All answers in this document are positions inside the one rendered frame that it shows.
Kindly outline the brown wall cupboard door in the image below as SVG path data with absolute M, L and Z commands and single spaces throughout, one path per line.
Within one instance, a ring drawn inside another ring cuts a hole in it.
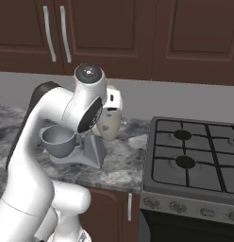
M 108 78 L 150 79 L 157 0 L 54 0 L 64 73 L 80 63 L 100 66 Z M 61 35 L 66 10 L 72 62 Z
M 234 86 L 234 0 L 158 0 L 152 79 Z
M 57 62 L 52 62 L 42 7 L 49 10 Z M 53 0 L 0 0 L 0 71 L 63 75 Z

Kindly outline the grey mixer bowl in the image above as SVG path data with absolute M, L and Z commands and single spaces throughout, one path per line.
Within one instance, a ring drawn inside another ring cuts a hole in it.
M 63 126 L 54 125 L 42 132 L 42 142 L 50 155 L 65 158 L 75 148 L 75 133 Z

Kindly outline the black oven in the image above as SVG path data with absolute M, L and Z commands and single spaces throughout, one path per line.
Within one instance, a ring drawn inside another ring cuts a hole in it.
M 234 242 L 234 225 L 141 209 L 138 242 Z

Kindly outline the grey stand mixer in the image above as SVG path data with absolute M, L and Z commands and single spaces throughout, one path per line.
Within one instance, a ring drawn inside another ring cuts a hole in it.
M 69 156 L 56 158 L 49 155 L 55 164 L 85 164 L 100 169 L 106 154 L 107 150 L 102 139 L 88 133 L 86 136 L 75 134 L 75 148 Z

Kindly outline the grey gas hob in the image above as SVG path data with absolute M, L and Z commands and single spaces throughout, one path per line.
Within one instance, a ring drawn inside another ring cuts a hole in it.
M 158 209 L 143 203 L 159 201 Z M 187 206 L 179 214 L 170 208 Z M 206 219 L 234 225 L 234 124 L 154 117 L 151 120 L 143 171 L 141 203 L 144 210 Z M 214 217 L 202 216 L 209 208 Z

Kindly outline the brown base cupboard door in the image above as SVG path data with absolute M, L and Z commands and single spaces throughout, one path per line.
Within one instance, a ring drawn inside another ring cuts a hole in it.
M 79 216 L 92 242 L 138 242 L 140 195 L 132 195 L 132 220 L 127 219 L 128 193 L 89 187 L 92 202 Z

